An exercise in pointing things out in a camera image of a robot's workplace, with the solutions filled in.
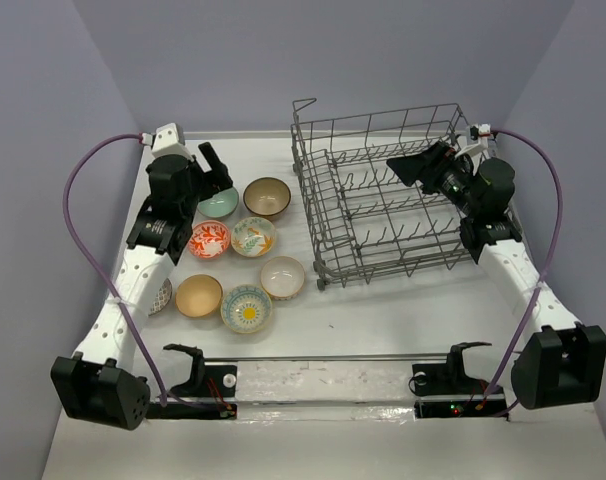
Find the mint green bowl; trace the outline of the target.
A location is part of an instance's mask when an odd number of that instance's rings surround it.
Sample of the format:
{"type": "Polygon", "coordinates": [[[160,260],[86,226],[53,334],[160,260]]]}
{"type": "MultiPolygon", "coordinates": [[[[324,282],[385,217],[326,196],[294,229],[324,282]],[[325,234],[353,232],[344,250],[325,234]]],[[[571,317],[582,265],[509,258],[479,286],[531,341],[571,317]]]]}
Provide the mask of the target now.
{"type": "Polygon", "coordinates": [[[209,219],[224,219],[235,212],[239,193],[235,187],[220,191],[210,199],[198,203],[198,212],[209,219]]]}

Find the brown glazed bowl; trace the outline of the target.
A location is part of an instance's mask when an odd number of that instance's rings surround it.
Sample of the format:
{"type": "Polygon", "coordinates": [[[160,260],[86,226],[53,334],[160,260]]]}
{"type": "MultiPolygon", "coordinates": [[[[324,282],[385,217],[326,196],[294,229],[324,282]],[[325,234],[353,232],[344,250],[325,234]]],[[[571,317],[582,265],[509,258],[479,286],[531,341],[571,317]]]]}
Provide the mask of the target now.
{"type": "Polygon", "coordinates": [[[284,214],[292,201],[288,185],[274,177],[263,177],[251,182],[243,192],[243,202],[253,215],[274,220],[284,214]]]}

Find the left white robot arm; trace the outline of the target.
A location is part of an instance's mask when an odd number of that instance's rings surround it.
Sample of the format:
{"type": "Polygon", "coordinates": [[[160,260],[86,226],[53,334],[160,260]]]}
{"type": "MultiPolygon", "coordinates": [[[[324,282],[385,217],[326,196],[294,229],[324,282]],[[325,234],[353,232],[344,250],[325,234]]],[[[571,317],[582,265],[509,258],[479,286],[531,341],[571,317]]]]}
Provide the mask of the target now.
{"type": "Polygon", "coordinates": [[[212,145],[198,149],[209,168],[203,170],[182,143],[167,150],[152,145],[147,166],[149,194],[126,239],[117,274],[106,273],[80,239],[71,219],[64,187],[62,209],[72,240],[107,287],[105,302],[90,331],[69,357],[57,357],[50,376],[68,417],[86,422],[136,429],[145,418],[152,395],[148,381],[131,373],[141,353],[159,388],[159,403],[170,392],[141,337],[158,291],[178,265],[192,236],[200,202],[232,187],[227,166],[212,145]]]}

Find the small patterned bowl under arm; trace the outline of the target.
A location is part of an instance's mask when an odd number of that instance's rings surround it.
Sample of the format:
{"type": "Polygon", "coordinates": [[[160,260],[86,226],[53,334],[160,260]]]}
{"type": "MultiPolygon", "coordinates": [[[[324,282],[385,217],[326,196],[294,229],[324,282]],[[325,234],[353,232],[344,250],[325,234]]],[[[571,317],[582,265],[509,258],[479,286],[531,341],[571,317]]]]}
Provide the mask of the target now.
{"type": "Polygon", "coordinates": [[[153,316],[160,313],[168,305],[172,295],[173,285],[170,279],[166,278],[152,302],[148,315],[153,316]]]}

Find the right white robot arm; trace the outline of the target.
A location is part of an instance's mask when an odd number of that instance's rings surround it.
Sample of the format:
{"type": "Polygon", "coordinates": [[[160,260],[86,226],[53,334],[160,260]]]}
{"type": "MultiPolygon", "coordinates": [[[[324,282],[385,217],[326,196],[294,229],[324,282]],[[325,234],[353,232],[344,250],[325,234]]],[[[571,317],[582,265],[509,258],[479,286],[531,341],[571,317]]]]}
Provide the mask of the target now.
{"type": "Polygon", "coordinates": [[[474,262],[494,282],[517,320],[499,364],[482,369],[480,346],[457,345],[460,358],[443,368],[445,384],[465,392],[479,378],[486,393],[509,389],[528,410],[592,403],[598,399],[606,360],[606,334],[584,325],[536,268],[522,235],[508,214],[515,171],[496,157],[475,166],[471,151],[438,141],[421,153],[387,160],[407,187],[441,194],[461,213],[460,237],[474,262]]]}

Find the orange coral pattern bowl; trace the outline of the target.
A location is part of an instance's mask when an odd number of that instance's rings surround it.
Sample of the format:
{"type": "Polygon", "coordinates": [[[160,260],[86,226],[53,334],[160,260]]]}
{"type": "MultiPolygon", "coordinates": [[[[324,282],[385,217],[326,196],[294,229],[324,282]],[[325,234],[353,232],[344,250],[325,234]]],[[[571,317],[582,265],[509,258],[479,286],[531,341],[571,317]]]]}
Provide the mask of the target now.
{"type": "Polygon", "coordinates": [[[214,259],[222,255],[231,244],[229,228],[215,220],[203,221],[192,227],[188,251],[199,259],[214,259]]]}

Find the leaf and flower pattern bowl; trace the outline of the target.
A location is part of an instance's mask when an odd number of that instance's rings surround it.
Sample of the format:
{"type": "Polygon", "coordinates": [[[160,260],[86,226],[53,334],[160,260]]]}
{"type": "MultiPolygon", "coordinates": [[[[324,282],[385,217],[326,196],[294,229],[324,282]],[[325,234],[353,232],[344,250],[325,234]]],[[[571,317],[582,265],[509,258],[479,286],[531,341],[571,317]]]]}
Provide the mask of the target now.
{"type": "Polygon", "coordinates": [[[276,243],[277,229],[262,217],[247,217],[231,230],[231,245],[236,253],[246,258],[267,254],[276,243]]]}

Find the tan orange bowl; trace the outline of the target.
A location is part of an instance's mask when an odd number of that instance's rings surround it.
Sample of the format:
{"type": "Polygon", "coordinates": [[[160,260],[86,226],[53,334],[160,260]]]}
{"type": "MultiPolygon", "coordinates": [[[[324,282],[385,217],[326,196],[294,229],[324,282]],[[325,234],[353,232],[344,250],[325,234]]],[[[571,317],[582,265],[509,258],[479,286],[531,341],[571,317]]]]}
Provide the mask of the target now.
{"type": "Polygon", "coordinates": [[[214,277],[199,274],[185,279],[177,288],[175,304],[188,318],[201,318],[212,314],[221,304],[223,287],[214,277]]]}

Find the white bowl with patterned outside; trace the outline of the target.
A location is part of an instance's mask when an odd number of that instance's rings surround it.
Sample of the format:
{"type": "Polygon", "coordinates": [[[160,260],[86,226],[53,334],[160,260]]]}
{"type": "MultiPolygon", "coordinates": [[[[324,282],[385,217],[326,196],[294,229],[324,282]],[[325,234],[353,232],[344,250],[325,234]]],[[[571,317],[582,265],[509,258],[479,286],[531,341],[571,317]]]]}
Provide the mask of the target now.
{"type": "Polygon", "coordinates": [[[296,297],[305,284],[302,264],[288,256],[277,256],[268,260],[261,269],[261,287],[275,300],[290,300],[296,297]]]}

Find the teal bowl with yellow centre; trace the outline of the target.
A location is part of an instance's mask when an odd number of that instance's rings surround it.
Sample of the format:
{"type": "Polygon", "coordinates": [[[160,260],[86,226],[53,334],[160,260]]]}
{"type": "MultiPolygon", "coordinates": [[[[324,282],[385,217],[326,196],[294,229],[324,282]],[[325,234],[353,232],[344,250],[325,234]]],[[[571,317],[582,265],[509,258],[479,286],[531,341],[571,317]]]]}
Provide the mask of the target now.
{"type": "Polygon", "coordinates": [[[253,334],[265,328],[274,307],[268,293],[256,285],[244,284],[231,289],[222,298],[220,314],[233,332],[253,334]]]}

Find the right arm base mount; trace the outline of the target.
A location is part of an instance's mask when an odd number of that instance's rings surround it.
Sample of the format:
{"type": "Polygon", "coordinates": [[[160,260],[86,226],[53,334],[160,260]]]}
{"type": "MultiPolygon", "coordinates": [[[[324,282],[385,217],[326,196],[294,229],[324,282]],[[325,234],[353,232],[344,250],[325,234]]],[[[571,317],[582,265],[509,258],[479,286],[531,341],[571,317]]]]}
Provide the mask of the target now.
{"type": "Polygon", "coordinates": [[[415,397],[417,419],[485,418],[504,411],[508,405],[502,388],[487,398],[489,383],[469,376],[463,353],[488,350],[487,342],[464,342],[450,348],[443,362],[419,362],[412,366],[408,388],[415,397]]]}

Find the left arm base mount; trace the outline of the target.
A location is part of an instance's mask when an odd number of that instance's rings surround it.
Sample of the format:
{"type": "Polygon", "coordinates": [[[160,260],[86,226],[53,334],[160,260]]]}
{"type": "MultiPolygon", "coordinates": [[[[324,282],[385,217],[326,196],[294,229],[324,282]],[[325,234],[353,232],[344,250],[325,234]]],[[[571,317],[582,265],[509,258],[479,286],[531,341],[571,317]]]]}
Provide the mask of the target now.
{"type": "Polygon", "coordinates": [[[238,367],[209,361],[196,346],[170,343],[163,347],[164,373],[168,380],[165,407],[154,401],[146,420],[235,420],[238,413],[236,388],[238,367]]]}

